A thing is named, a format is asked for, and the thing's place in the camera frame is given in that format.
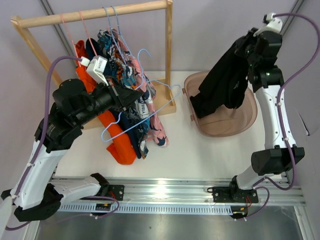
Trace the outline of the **blue orange patterned shorts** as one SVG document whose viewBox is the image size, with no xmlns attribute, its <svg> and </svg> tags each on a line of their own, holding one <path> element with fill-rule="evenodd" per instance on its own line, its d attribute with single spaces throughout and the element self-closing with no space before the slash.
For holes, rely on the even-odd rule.
<svg viewBox="0 0 320 240">
<path fill-rule="evenodd" d="M 122 88 L 134 90 L 139 83 L 134 76 L 133 67 L 125 59 L 126 54 L 121 50 L 116 33 L 111 30 L 100 30 L 97 37 L 102 56 L 109 61 L 106 72 L 111 74 Z M 137 98 L 123 113 L 119 114 L 116 111 L 113 111 L 113 113 L 116 114 L 120 126 L 124 127 L 124 131 L 133 142 L 132 146 L 137 158 L 145 159 L 149 152 L 146 142 L 150 114 L 144 97 Z"/>
</svg>

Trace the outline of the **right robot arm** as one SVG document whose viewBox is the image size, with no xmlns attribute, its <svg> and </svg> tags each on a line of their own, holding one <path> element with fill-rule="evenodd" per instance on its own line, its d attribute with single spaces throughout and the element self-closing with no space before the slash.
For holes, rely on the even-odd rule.
<svg viewBox="0 0 320 240">
<path fill-rule="evenodd" d="M 271 30 L 252 28 L 236 41 L 235 54 L 247 60 L 248 81 L 260 105 L 264 126 L 264 149 L 253 152 L 251 165 L 233 179 L 236 185 L 228 189 L 234 202 L 246 197 L 264 180 L 289 170 L 305 157 L 305 149 L 298 147 L 291 133 L 285 100 L 282 71 L 276 66 L 282 36 Z"/>
</svg>

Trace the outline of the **navy blue shorts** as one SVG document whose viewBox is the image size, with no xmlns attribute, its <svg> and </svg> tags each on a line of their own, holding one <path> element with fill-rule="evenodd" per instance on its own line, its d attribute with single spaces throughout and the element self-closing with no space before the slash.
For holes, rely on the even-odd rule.
<svg viewBox="0 0 320 240">
<path fill-rule="evenodd" d="M 99 43 L 93 38 L 87 39 L 85 42 L 85 50 L 87 58 L 92 60 L 95 56 L 101 55 L 101 49 Z"/>
</svg>

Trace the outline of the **pink wire hanger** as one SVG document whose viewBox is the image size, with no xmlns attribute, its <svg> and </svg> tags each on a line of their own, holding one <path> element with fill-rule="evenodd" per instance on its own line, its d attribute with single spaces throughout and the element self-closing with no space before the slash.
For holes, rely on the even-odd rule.
<svg viewBox="0 0 320 240">
<path fill-rule="evenodd" d="M 87 35 L 88 41 L 89 41 L 89 43 L 90 43 L 90 45 L 91 45 L 91 48 L 92 48 L 92 50 L 93 50 L 93 53 L 94 53 L 95 56 L 97 56 L 98 54 L 97 54 L 96 49 L 95 49 L 95 47 L 94 47 L 94 45 L 93 45 L 91 36 L 90 36 L 90 34 L 89 34 L 89 32 L 88 32 L 88 29 L 87 29 L 87 26 L 86 26 L 86 23 L 85 23 L 83 14 L 82 14 L 82 12 L 81 12 L 80 10 L 78 11 L 78 13 L 79 13 L 79 16 L 80 16 L 80 18 L 81 18 L 81 22 L 82 22 L 82 24 L 83 24 L 83 27 L 84 27 L 85 33 L 86 33 L 86 35 Z"/>
<path fill-rule="evenodd" d="M 60 15 L 61 21 L 62 21 L 62 23 L 63 23 L 63 26 L 64 26 L 64 28 L 65 28 L 65 30 L 66 30 L 66 32 L 67 32 L 68 39 L 71 41 L 71 45 L 72 45 L 72 48 L 73 48 L 73 53 L 74 53 L 75 57 L 79 58 L 78 53 L 77 53 L 77 50 L 76 50 L 75 43 L 74 43 L 74 41 L 73 41 L 73 39 L 72 39 L 72 36 L 71 36 L 70 31 L 69 31 L 69 28 L 68 28 L 68 26 L 67 26 L 67 24 L 66 24 L 66 22 L 65 22 L 65 19 L 64 19 L 64 17 L 63 17 L 63 14 L 60 13 L 59 15 Z"/>
</svg>

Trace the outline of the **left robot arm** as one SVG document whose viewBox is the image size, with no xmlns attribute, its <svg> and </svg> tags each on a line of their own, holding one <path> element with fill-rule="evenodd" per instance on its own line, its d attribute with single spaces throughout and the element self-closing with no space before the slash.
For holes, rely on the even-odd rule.
<svg viewBox="0 0 320 240">
<path fill-rule="evenodd" d="M 78 199 L 103 200 L 109 195 L 109 182 L 99 173 L 73 181 L 54 184 L 50 178 L 62 157 L 84 125 L 110 108 L 126 108 L 142 96 L 142 92 L 120 85 L 99 83 L 88 93 L 80 79 L 68 79 L 52 93 L 54 103 L 45 111 L 34 134 L 33 150 L 15 188 L 5 190 L 1 198 L 14 197 L 14 216 L 19 222 L 46 220 L 58 209 Z"/>
</svg>

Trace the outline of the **pink patterned shorts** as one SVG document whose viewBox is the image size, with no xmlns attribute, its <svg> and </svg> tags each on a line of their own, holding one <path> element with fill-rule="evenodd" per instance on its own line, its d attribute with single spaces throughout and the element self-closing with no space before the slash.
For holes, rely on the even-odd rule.
<svg viewBox="0 0 320 240">
<path fill-rule="evenodd" d="M 123 63 L 122 59 L 117 58 L 122 70 L 121 83 L 132 90 L 138 90 L 142 92 L 142 96 L 135 101 L 134 110 L 138 114 L 141 124 L 148 125 L 147 135 L 158 146 L 166 147 L 169 144 L 165 129 L 156 113 L 156 106 L 154 99 L 156 97 L 156 89 L 154 85 L 149 81 L 146 74 L 137 60 L 132 60 L 132 63 L 127 63 L 127 66 Z"/>
</svg>

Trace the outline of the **black shorts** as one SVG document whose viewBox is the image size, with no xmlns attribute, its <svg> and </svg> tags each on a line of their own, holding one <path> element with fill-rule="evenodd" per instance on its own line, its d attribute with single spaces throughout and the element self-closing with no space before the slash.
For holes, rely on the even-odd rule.
<svg viewBox="0 0 320 240">
<path fill-rule="evenodd" d="M 242 36 L 231 45 L 206 75 L 198 87 L 199 93 L 190 97 L 199 119 L 215 113 L 221 106 L 237 109 L 243 104 L 249 64 L 242 54 L 238 55 L 238 48 L 246 40 L 248 37 Z"/>
</svg>

